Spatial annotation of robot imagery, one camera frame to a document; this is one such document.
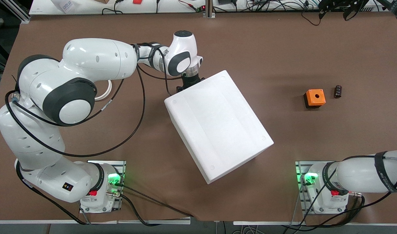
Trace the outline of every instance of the black square sticker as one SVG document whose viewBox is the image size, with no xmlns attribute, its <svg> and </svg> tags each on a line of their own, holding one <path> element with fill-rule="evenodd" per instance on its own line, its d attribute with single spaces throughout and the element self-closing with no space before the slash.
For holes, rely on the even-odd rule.
<svg viewBox="0 0 397 234">
<path fill-rule="evenodd" d="M 67 191 L 71 191 L 73 189 L 73 186 L 68 183 L 64 183 L 63 188 Z"/>
</svg>

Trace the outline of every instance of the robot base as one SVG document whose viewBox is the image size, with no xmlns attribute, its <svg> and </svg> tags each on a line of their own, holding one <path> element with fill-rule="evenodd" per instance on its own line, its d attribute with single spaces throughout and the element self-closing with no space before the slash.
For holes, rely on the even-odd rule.
<svg viewBox="0 0 397 234">
<path fill-rule="evenodd" d="M 122 191 L 121 187 L 110 185 L 109 181 L 111 179 L 118 179 L 119 181 L 116 182 L 123 183 L 123 177 L 121 175 L 125 172 L 126 161 L 90 160 L 88 162 L 99 163 L 105 172 L 105 179 L 95 196 L 85 196 L 80 200 L 80 207 L 85 213 L 107 213 L 119 210 L 121 198 L 108 195 L 106 192 L 108 191 L 119 194 Z"/>
<path fill-rule="evenodd" d="M 325 164 L 322 162 L 313 164 L 304 175 L 303 181 L 311 184 L 305 185 L 311 203 L 324 186 L 322 172 Z M 325 187 L 314 201 L 313 211 L 316 214 L 339 214 L 346 209 L 348 199 L 348 194 L 333 196 L 331 191 Z"/>
</svg>

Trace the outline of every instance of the white box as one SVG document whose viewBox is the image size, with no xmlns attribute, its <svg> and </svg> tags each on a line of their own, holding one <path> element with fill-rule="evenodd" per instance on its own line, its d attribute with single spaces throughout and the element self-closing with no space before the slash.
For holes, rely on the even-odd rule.
<svg viewBox="0 0 397 234">
<path fill-rule="evenodd" d="M 164 102 L 172 123 L 208 184 L 274 143 L 227 71 Z"/>
</svg>

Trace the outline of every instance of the gray floor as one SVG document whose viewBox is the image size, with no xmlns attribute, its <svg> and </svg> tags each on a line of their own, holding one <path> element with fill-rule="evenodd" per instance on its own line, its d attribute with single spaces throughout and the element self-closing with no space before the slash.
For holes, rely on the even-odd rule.
<svg viewBox="0 0 397 234">
<path fill-rule="evenodd" d="M 0 17 L 4 18 L 7 27 L 0 30 L 0 44 L 9 52 L 18 33 L 20 21 L 12 15 L 0 10 Z M 235 226 L 232 222 L 225 222 L 226 233 L 231 234 L 236 230 L 240 230 L 241 226 Z M 152 234 L 152 233 L 171 233 L 171 234 L 214 234 L 216 233 L 215 222 L 191 221 L 191 225 L 160 225 L 157 227 L 145 227 L 143 225 L 120 224 L 120 225 L 0 225 L 0 234 Z M 265 234 L 280 234 L 284 228 L 281 226 L 259 226 Z M 217 232 L 225 233 L 223 223 L 218 223 Z M 340 228 L 316 229 L 310 234 L 333 233 L 333 234 L 381 234 L 390 233 L 397 234 L 397 226 L 370 226 L 370 225 L 346 225 Z"/>
</svg>

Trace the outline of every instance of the white round joint cap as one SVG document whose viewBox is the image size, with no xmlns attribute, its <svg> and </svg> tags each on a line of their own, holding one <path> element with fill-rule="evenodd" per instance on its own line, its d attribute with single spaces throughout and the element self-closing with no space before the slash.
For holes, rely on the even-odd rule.
<svg viewBox="0 0 397 234">
<path fill-rule="evenodd" d="M 74 100 L 64 105 L 59 113 L 63 123 L 75 124 L 83 121 L 90 114 L 90 103 L 85 100 Z"/>
<path fill-rule="evenodd" d="M 177 65 L 177 71 L 178 72 L 183 72 L 185 71 L 188 66 L 190 65 L 190 58 L 186 58 L 184 60 L 182 60 L 181 62 L 178 63 Z"/>
</svg>

